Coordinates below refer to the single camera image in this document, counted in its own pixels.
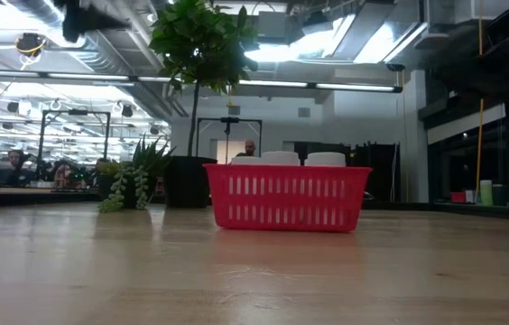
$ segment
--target black planter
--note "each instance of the black planter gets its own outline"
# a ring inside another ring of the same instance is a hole
[[[173,208],[205,208],[208,204],[207,170],[205,163],[216,159],[174,156],[164,172],[166,205]]]
[[[134,178],[128,177],[128,182],[126,183],[126,190],[122,191],[122,194],[125,196],[125,200],[123,201],[123,209],[136,209],[136,202],[138,199],[136,198],[136,183],[134,182]],[[108,175],[100,175],[98,176],[98,194],[100,194],[100,198],[105,200],[108,196],[113,193],[110,188],[112,184],[114,184],[116,179],[114,176]],[[148,198],[151,197],[154,193],[154,188],[156,187],[156,180],[149,179],[148,180],[148,191],[146,194]]]

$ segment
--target potted plant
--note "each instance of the potted plant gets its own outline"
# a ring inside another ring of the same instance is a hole
[[[187,156],[172,157],[165,173],[164,187],[169,206],[204,208],[208,202],[208,178],[204,163],[214,159],[193,157],[197,106],[201,87],[228,93],[240,79],[248,79],[245,68],[257,70],[257,63],[245,56],[245,48],[255,49],[256,31],[247,23],[241,8],[235,19],[224,7],[205,0],[179,0],[157,13],[149,48],[163,57],[160,75],[170,77],[176,91],[183,84],[193,87]]]
[[[157,177],[163,175],[171,160],[171,151],[166,153],[166,144],[156,151],[160,137],[148,146],[144,138],[138,142],[132,162],[102,162],[98,167],[101,172],[99,191],[104,199],[98,206],[100,212],[146,208]]]

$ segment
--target black frame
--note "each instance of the black frame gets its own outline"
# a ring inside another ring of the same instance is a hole
[[[263,152],[263,120],[260,119],[242,119],[242,118],[236,118],[236,117],[222,117],[222,118],[208,118],[208,117],[199,117],[197,118],[197,143],[195,145],[195,152],[194,156],[199,156],[199,140],[200,140],[200,122],[202,121],[218,121],[220,123],[226,123],[222,119],[223,118],[234,118],[238,120],[238,123],[240,122],[256,122],[258,123],[258,156],[261,156],[261,153]]]
[[[38,146],[38,162],[42,160],[42,150],[44,146],[44,132],[46,130],[46,116],[49,113],[56,113],[56,114],[62,114],[62,113],[68,113],[68,115],[81,115],[81,116],[87,116],[88,114],[94,114],[94,115],[104,115],[106,116],[106,131],[105,131],[105,137],[104,137],[104,159],[106,159],[106,155],[108,152],[108,136],[110,134],[110,112],[88,112],[88,111],[82,111],[82,110],[76,110],[76,109],[62,109],[62,110],[53,110],[53,109],[46,109],[42,111],[42,124],[40,126],[40,144]],[[40,177],[40,170],[36,170],[36,178]]]

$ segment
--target yellow pole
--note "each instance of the yellow pole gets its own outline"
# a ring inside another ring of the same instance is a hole
[[[479,55],[483,55],[483,0],[479,2]],[[485,101],[481,98],[479,102],[479,139],[477,144],[477,175],[475,182],[475,202],[479,193],[479,182],[481,174],[481,144],[483,143],[483,110]]]

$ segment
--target red object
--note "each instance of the red object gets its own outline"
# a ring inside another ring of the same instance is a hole
[[[465,203],[465,192],[451,192],[452,203]]]
[[[217,225],[252,230],[356,228],[370,168],[205,164]]]

